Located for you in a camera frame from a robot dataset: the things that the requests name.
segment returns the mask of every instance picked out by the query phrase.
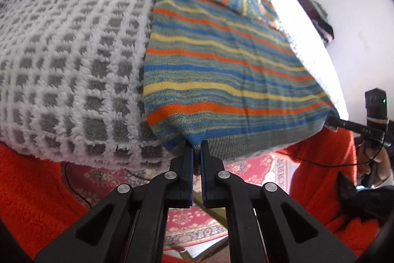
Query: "orange pants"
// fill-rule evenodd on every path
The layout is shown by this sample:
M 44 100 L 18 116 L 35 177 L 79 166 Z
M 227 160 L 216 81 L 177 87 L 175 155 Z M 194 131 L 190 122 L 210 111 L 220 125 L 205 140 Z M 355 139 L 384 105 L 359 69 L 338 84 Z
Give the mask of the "orange pants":
M 352 134 L 342 129 L 336 133 L 323 129 L 283 152 L 323 164 L 356 160 Z M 355 180 L 355 167 L 321 168 L 301 162 L 290 195 L 360 255 L 374 239 L 378 222 L 350 219 L 341 211 L 336 184 L 339 170 Z M 0 144 L 0 217 L 31 258 L 86 212 L 60 178 L 60 163 L 23 157 Z M 163 262 L 184 261 L 165 256 Z

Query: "person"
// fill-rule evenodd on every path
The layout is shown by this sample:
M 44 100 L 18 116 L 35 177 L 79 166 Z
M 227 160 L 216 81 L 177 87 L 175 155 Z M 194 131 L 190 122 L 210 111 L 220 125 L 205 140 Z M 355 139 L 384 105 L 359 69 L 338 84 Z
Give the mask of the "person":
M 325 168 L 326 165 L 363 162 L 374 151 L 362 146 L 356 153 L 351 132 L 323 128 L 314 136 L 273 155 L 298 163 L 290 186 L 290 196 L 310 212 L 359 256 L 379 231 L 375 219 L 361 220 L 343 211 L 338 197 L 337 176 L 342 172 L 356 184 L 357 171 L 365 174 L 367 166 Z M 380 186 L 393 177 L 387 152 L 377 158 Z M 0 217 L 20 247 L 31 257 L 74 223 L 87 209 L 65 188 L 61 165 L 48 160 L 24 157 L 0 144 Z M 182 262 L 165 256 L 165 263 Z

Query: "patterned carpet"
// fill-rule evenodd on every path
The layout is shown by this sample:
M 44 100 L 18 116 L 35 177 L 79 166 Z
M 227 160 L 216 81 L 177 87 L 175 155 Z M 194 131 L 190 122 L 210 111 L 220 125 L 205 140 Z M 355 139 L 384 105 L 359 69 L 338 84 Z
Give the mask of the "patterned carpet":
M 286 162 L 271 155 L 240 160 L 227 164 L 225 167 L 226 170 L 241 176 L 245 182 L 256 185 L 276 182 L 282 189 L 287 190 L 288 188 Z M 155 176 L 155 173 L 146 170 L 131 173 L 127 170 L 97 169 L 72 163 L 67 165 L 66 173 L 72 189 L 92 205 L 119 184 L 128 183 L 138 186 L 148 183 L 148 179 Z M 69 188 L 65 176 L 64 184 Z M 201 192 L 199 176 L 194 177 L 194 190 Z M 184 248 L 225 235 L 227 235 L 227 230 L 195 205 L 190 209 L 170 209 L 165 235 L 165 250 Z

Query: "striped garment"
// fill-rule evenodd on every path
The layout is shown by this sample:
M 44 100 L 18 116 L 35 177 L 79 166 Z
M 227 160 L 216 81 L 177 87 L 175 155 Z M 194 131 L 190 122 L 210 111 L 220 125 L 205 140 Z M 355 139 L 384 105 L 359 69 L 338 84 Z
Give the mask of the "striped garment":
M 338 116 L 276 22 L 266 0 L 156 0 L 143 97 L 166 148 L 208 140 L 232 159 L 305 139 Z

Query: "wire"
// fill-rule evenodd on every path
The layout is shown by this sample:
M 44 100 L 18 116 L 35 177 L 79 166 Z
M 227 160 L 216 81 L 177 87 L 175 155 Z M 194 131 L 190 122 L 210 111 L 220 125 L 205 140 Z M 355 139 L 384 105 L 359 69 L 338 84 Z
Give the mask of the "wire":
M 149 179 L 147 179 L 147 178 L 145 178 L 145 177 L 143 177 L 143 176 L 139 176 L 139 175 L 137 175 L 137 174 L 134 174 L 133 172 L 130 172 L 129 170 L 126 170 L 126 172 L 128 172 L 131 176 L 134 176 L 134 177 L 136 177 L 136 178 L 139 178 L 140 180 L 146 180 L 146 181 L 150 182 Z
M 307 162 L 307 163 L 310 163 L 310 164 L 314 164 L 314 165 L 317 165 L 317 166 L 320 166 L 320 167 L 323 167 L 323 168 L 343 168 L 343 167 L 347 167 L 347 166 L 365 165 L 365 164 L 369 164 L 369 163 L 372 162 L 375 158 L 377 158 L 377 156 L 379 155 L 380 151 L 383 149 L 383 146 L 384 146 L 385 140 L 386 140 L 386 133 L 387 133 L 387 131 L 385 132 L 385 135 L 383 136 L 383 142 L 382 142 L 382 145 L 381 145 L 380 148 L 379 148 L 379 151 L 378 151 L 378 152 L 375 154 L 375 156 L 372 157 L 369 161 L 362 162 L 362 163 L 341 164 L 341 165 L 326 165 L 326 164 L 320 164 L 320 163 L 318 163 L 318 162 L 313 162 L 313 161 L 310 161 L 310 160 L 306 160 L 306 159 L 304 159 L 304 158 L 300 158 L 300 157 L 293 156 L 293 155 L 286 154 L 286 153 L 279 152 L 279 151 L 277 151 L 277 152 L 275 152 L 275 153 L 282 154 L 282 155 L 286 155 L 286 156 L 295 158 L 296 160 L 301 160 L 301 161 L 303 161 L 303 162 Z
M 71 187 L 70 181 L 68 180 L 68 176 L 67 176 L 67 166 L 68 166 L 68 164 L 70 164 L 70 163 L 66 162 L 66 165 L 64 166 L 64 176 L 66 176 L 66 181 L 67 181 L 68 187 L 70 188 L 70 190 L 72 190 L 72 192 L 74 192 L 74 194 L 78 195 L 81 199 L 83 199 L 83 201 L 86 204 L 89 205 L 89 209 L 92 209 L 92 204 L 90 204 L 90 202 L 86 198 L 84 198 L 81 194 L 79 194 L 76 190 L 74 190 Z

